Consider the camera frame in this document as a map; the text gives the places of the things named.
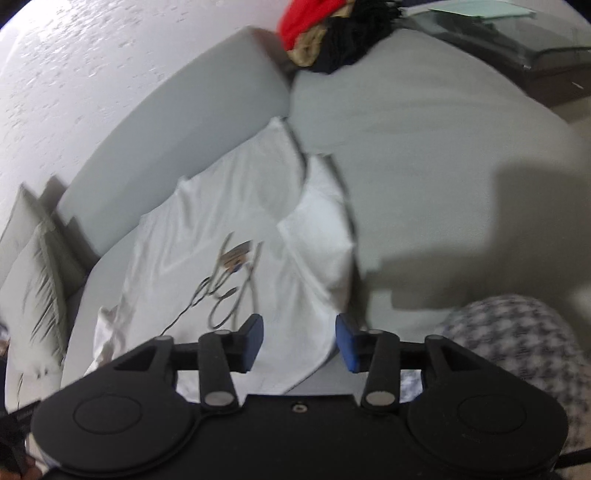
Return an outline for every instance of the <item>gray sofa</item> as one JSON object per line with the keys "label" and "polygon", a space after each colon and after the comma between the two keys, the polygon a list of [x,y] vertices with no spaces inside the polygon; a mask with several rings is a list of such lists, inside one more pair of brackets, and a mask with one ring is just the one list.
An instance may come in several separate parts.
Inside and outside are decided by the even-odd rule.
{"label": "gray sofa", "polygon": [[[147,97],[86,162],[56,209],[92,269],[69,300],[63,375],[31,380],[9,408],[83,376],[141,215],[273,116],[288,117],[305,152],[333,156],[358,242],[361,321],[420,341],[450,308],[511,291],[563,306],[589,346],[584,315],[564,304],[568,288],[591,288],[591,270],[578,266],[591,235],[577,220],[591,205],[591,149],[568,125],[479,60],[413,31],[331,76],[302,72],[293,83],[285,60],[273,35],[240,31]],[[362,384],[334,356],[293,392],[359,393]]]}

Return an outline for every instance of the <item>person's hand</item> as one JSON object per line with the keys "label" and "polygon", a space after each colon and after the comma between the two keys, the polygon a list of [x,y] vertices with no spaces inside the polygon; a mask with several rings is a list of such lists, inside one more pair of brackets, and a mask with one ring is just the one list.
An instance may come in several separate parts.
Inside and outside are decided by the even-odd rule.
{"label": "person's hand", "polygon": [[43,474],[35,466],[35,460],[27,457],[27,465],[29,466],[29,470],[23,476],[0,469],[0,480],[39,480]]}

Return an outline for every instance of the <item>red cloth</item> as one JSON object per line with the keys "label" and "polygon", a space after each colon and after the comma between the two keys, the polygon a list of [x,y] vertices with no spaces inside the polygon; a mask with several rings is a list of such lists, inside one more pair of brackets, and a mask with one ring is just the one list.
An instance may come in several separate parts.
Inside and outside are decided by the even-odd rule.
{"label": "red cloth", "polygon": [[277,25],[283,48],[292,50],[300,33],[322,22],[344,4],[345,0],[293,0]]}

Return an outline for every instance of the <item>finger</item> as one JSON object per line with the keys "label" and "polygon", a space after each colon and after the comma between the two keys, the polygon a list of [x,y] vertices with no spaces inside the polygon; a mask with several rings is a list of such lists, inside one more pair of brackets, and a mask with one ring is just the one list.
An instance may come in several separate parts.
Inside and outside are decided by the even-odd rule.
{"label": "finger", "polygon": [[41,471],[34,466],[27,470],[27,473],[23,475],[22,480],[39,480],[42,476],[43,474]]}
{"label": "finger", "polygon": [[0,469],[0,480],[20,480],[20,478],[21,476],[18,473]]}

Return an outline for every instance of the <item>sofa backrest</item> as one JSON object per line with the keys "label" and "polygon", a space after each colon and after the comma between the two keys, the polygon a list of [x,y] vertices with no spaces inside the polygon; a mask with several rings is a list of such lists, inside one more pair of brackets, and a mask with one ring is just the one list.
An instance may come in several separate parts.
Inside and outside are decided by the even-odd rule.
{"label": "sofa backrest", "polygon": [[287,116],[290,87],[269,35],[246,28],[188,64],[104,140],[61,198],[65,234],[95,260],[192,177]]}

